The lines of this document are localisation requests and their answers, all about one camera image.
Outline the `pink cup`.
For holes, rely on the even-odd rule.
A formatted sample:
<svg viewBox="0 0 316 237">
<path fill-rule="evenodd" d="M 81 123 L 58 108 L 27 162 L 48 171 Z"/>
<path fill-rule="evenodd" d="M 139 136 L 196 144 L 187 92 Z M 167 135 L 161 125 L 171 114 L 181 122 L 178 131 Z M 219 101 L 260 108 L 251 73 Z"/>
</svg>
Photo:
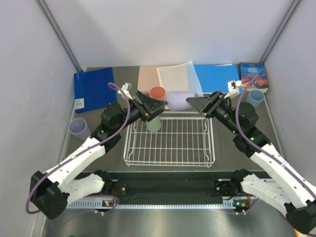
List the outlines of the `pink cup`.
<svg viewBox="0 0 316 237">
<path fill-rule="evenodd" d="M 164 100 L 166 96 L 166 91 L 161 86 L 155 86 L 150 89 L 149 96 L 154 99 Z"/>
</svg>

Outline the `green cup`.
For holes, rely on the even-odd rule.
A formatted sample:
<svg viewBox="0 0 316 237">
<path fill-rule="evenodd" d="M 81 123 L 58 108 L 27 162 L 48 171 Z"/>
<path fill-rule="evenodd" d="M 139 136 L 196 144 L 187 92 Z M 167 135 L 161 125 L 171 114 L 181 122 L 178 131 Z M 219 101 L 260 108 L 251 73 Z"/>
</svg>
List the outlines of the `green cup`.
<svg viewBox="0 0 316 237">
<path fill-rule="evenodd" d="M 146 128 L 149 132 L 158 132 L 161 129 L 160 116 L 155 117 L 151 121 L 146 122 Z"/>
</svg>

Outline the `small purple cup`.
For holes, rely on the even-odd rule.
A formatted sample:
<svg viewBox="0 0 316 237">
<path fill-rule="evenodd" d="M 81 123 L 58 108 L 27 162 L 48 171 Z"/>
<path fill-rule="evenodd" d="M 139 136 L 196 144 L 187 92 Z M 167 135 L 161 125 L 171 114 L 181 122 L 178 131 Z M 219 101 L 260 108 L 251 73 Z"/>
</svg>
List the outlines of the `small purple cup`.
<svg viewBox="0 0 316 237">
<path fill-rule="evenodd" d="M 198 97 L 198 94 L 192 91 L 173 91 L 167 95 L 166 100 L 171 111 L 185 111 L 192 108 L 186 101 L 191 97 Z"/>
</svg>

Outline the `blue cup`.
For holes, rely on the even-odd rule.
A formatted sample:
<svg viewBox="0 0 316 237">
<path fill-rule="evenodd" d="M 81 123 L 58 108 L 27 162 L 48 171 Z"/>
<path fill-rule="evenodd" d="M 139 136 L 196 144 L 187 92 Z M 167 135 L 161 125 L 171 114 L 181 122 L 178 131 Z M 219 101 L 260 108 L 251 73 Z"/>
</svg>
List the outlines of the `blue cup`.
<svg viewBox="0 0 316 237">
<path fill-rule="evenodd" d="M 246 102 L 253 107 L 258 107 L 265 99 L 265 94 L 260 90 L 252 90 L 249 92 Z"/>
</svg>

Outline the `large purple cup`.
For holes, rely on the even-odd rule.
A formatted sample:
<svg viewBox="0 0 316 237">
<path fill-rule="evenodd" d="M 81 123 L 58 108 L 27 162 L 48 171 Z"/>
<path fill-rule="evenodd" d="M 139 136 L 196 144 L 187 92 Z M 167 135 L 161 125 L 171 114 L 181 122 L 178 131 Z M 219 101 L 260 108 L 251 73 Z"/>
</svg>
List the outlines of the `large purple cup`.
<svg viewBox="0 0 316 237">
<path fill-rule="evenodd" d="M 68 131 L 82 141 L 85 141 L 91 135 L 90 128 L 83 118 L 72 120 L 68 126 Z"/>
</svg>

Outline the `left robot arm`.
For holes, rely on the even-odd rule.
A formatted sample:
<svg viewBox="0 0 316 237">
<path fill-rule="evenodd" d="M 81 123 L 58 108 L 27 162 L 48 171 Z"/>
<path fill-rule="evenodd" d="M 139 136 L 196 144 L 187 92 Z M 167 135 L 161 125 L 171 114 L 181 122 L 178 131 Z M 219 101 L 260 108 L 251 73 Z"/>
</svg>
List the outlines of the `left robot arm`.
<svg viewBox="0 0 316 237">
<path fill-rule="evenodd" d="M 97 170 L 89 176 L 76 179 L 95 160 L 108 153 L 121 139 L 120 132 L 137 120 L 150 122 L 158 117 L 168 102 L 154 99 L 136 91 L 137 99 L 128 98 L 126 108 L 117 102 L 109 103 L 101 114 L 101 123 L 84 143 L 64 161 L 42 173 L 31 176 L 27 213 L 32 203 L 49 220 L 58 217 L 68 204 L 90 194 L 108 195 L 112 184 L 105 171 Z"/>
</svg>

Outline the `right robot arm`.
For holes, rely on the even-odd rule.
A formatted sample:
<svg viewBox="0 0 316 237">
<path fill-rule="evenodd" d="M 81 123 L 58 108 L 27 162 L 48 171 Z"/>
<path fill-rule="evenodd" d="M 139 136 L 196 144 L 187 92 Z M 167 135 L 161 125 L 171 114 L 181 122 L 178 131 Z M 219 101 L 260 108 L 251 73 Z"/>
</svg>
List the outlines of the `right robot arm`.
<svg viewBox="0 0 316 237">
<path fill-rule="evenodd" d="M 298 232 L 316 235 L 316 188 L 303 178 L 276 150 L 271 141 L 255 126 L 258 115 L 250 103 L 231 100 L 216 91 L 205 97 L 186 101 L 206 118 L 215 118 L 235 137 L 237 149 L 258 164 L 277 183 L 273 186 L 254 173 L 241 169 L 233 173 L 230 188 L 235 195 L 256 196 L 281 213 Z"/>
</svg>

